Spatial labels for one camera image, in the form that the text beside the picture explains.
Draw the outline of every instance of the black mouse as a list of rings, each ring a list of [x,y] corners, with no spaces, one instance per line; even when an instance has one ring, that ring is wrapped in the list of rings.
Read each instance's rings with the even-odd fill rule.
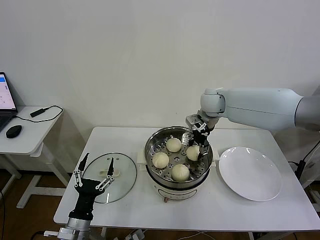
[[[16,125],[16,126],[12,126],[9,128],[8,131],[6,131],[5,135],[8,139],[13,139],[16,136],[19,135],[19,133],[22,130],[22,126],[21,125]]]

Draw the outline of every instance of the black cable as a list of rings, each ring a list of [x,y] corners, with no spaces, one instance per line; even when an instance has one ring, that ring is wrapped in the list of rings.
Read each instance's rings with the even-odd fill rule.
[[[296,168],[296,170],[294,171],[294,174],[296,176],[296,178],[298,180],[300,180],[300,177],[302,175],[302,172],[304,171],[304,168],[306,166],[306,158],[309,156],[310,153],[313,152],[313,150],[315,150],[315,148],[320,144],[320,140],[316,143],[316,145],[314,145],[314,147],[307,153],[307,155],[304,156],[304,158],[302,160],[300,160],[299,164],[297,165],[298,167]]]
[[[60,109],[60,112],[59,112],[57,115],[55,115],[54,117],[50,118],[50,119],[33,121],[33,120],[31,120],[31,119],[26,119],[26,118],[19,117],[19,116],[17,116],[17,115],[16,115],[16,116],[13,116],[13,117],[14,117],[14,118],[21,119],[21,120],[24,120],[24,121],[29,121],[29,122],[32,122],[32,123],[48,122],[48,121],[51,121],[51,120],[57,118],[57,117],[58,117],[60,114],[62,114],[62,112],[64,111],[64,109],[63,109],[62,107],[59,107],[59,106],[57,106],[57,105],[52,105],[52,106],[46,107],[46,108],[44,108],[43,110],[46,111],[46,110],[48,110],[48,109],[50,109],[50,108],[53,108],[53,107],[59,108],[59,109]]]
[[[2,224],[2,234],[1,234],[1,240],[4,240],[4,233],[5,233],[5,221],[6,221],[6,204],[5,204],[5,197],[2,193],[2,190],[0,190],[2,195],[2,201],[3,201],[3,224]]]
[[[312,151],[320,144],[320,140],[317,142],[316,145],[314,145],[314,147],[310,150],[310,152],[308,152],[307,155],[305,155],[305,157],[303,158],[303,161],[306,160],[306,158],[309,156],[310,153],[312,153]]]
[[[288,163],[294,164],[294,165],[296,165],[296,166],[299,165],[297,162],[294,162],[294,161],[288,161]]]
[[[30,238],[30,240],[34,240],[36,235],[44,235],[45,231],[36,231]]]
[[[295,237],[295,240],[298,240],[297,235],[296,235],[295,232],[293,233],[293,235],[294,235],[294,237]]]

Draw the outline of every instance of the laptop screen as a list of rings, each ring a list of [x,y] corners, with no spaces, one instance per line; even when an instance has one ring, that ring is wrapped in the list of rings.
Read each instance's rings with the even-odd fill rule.
[[[0,74],[0,110],[15,110],[16,106],[12,99],[6,77]]]

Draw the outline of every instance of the white table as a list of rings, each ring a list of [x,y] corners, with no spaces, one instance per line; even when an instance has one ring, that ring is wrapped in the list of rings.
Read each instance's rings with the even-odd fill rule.
[[[24,119],[32,119],[33,121],[40,121],[51,119],[60,112],[59,108],[52,107],[36,117],[30,117],[30,113],[41,108],[46,108],[46,106],[18,107],[17,116]],[[12,174],[10,180],[2,190],[3,193],[7,191],[15,178],[21,178],[21,174],[16,170],[13,164],[11,155],[29,155],[31,157],[39,157],[41,152],[43,152],[47,159],[45,162],[46,165],[56,174],[56,176],[63,182],[64,185],[68,184],[70,176],[61,166],[61,164],[54,158],[48,147],[43,143],[44,138],[56,123],[58,118],[59,117],[56,117],[51,121],[38,123],[14,118],[2,131],[0,131],[0,154],[4,155],[4,157],[0,160],[0,163],[8,172]],[[15,125],[22,125],[20,134],[15,138],[7,138],[7,130]],[[62,196],[64,194],[65,188],[36,187],[40,178],[40,175],[33,177],[29,186],[18,202],[16,206],[17,208],[24,208],[31,195]]]
[[[157,128],[96,127],[80,160],[86,153],[90,153],[88,165],[102,154],[120,152],[136,162],[137,152],[156,130]],[[213,167],[194,197],[164,203],[163,198],[153,189],[148,173],[138,171],[135,185],[124,198],[109,204],[94,204],[91,225],[222,232],[296,232],[320,229],[315,209],[270,132],[260,129],[215,129],[208,140],[219,154],[230,147],[246,146],[268,156],[282,176],[280,194],[265,202],[247,200],[228,188]],[[68,214],[75,207],[78,193],[73,184],[74,181],[71,180],[54,215],[56,223],[67,223]],[[267,236],[270,239],[277,238],[273,233]]]

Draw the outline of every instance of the floor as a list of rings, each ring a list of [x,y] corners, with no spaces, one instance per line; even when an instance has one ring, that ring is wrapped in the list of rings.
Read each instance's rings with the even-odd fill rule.
[[[32,235],[37,231],[58,231],[60,225],[54,223],[53,217],[59,205],[61,197],[58,196],[31,196],[24,209],[16,208],[16,205],[27,188],[33,175],[23,174],[21,179],[15,180],[12,187],[6,192],[5,198],[5,226],[4,240],[30,240]],[[10,174],[0,172],[0,188],[2,189]],[[63,184],[54,175],[43,176],[38,184],[40,187],[63,188]],[[314,190],[320,190],[320,185],[312,187]],[[0,234],[2,234],[4,207],[0,201]],[[101,231],[99,228],[92,229],[95,232]],[[125,237],[132,229],[109,228],[107,230],[107,240],[113,240],[118,237],[119,240]],[[148,230],[145,232],[145,240],[177,240],[197,234],[194,231],[166,231],[166,230]],[[248,240],[246,232],[207,232],[208,235],[216,240]],[[318,240],[320,231],[314,232],[297,232],[298,240]],[[49,240],[50,238],[36,235],[34,240]],[[206,235],[196,235],[188,238],[190,240],[209,240]],[[293,234],[288,235],[282,240],[296,240]]]

